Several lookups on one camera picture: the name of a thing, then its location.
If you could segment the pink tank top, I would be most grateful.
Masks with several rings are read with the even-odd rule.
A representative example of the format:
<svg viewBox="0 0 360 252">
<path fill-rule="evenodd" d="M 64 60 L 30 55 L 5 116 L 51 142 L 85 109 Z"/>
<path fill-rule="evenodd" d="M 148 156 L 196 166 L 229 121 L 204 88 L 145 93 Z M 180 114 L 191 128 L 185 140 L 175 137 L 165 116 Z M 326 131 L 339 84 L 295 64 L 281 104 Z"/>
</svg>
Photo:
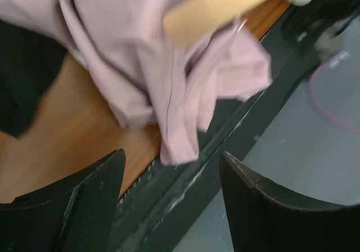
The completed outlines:
<svg viewBox="0 0 360 252">
<path fill-rule="evenodd" d="M 165 35 L 184 0 L 1 0 L 1 19 L 81 55 L 119 124 L 159 125 L 161 162 L 199 157 L 218 99 L 246 101 L 272 83 L 271 59 L 239 18 L 187 47 Z"/>
</svg>

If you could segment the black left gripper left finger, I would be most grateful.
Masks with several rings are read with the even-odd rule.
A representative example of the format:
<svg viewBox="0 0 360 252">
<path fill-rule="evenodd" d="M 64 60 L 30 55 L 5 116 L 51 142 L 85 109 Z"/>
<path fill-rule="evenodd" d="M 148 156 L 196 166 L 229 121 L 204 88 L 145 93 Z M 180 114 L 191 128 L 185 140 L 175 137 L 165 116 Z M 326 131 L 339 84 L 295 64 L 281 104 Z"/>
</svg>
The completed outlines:
<svg viewBox="0 0 360 252">
<path fill-rule="evenodd" d="M 1 251 L 106 251 L 125 169 L 115 150 L 48 186 L 1 204 Z"/>
</svg>

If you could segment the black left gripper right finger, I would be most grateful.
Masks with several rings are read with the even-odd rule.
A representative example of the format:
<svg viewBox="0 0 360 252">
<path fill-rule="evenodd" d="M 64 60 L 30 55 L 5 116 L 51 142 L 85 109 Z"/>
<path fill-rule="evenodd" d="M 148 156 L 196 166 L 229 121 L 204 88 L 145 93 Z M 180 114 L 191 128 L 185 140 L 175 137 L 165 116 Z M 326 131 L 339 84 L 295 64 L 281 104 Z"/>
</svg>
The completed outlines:
<svg viewBox="0 0 360 252">
<path fill-rule="evenodd" d="M 297 193 L 229 152 L 219 170 L 234 251 L 359 251 L 359 205 Z"/>
</svg>

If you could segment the beige hanger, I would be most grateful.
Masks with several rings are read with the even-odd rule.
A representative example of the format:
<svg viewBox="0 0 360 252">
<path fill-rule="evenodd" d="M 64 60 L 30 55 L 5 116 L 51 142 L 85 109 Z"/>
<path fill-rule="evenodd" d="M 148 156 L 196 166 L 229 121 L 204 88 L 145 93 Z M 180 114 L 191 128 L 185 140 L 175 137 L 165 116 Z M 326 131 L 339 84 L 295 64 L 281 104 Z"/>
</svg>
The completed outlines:
<svg viewBox="0 0 360 252">
<path fill-rule="evenodd" d="M 186 46 L 264 1 L 186 0 L 164 15 L 163 28 L 176 45 Z"/>
</svg>

